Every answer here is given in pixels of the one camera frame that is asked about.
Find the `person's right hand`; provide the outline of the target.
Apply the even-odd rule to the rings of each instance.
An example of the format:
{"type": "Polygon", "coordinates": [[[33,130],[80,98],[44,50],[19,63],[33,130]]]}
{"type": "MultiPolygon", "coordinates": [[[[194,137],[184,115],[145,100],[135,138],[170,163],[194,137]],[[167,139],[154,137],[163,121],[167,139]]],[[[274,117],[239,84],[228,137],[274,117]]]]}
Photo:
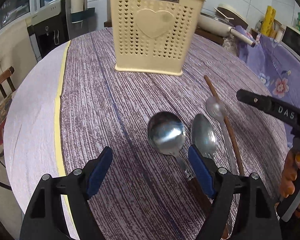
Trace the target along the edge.
{"type": "MultiPolygon", "coordinates": [[[[283,198],[287,198],[295,191],[293,182],[297,179],[297,172],[300,171],[300,152],[293,153],[289,151],[285,160],[285,165],[282,171],[280,194],[283,198]]],[[[300,204],[295,211],[296,217],[300,218],[300,204]]]]}

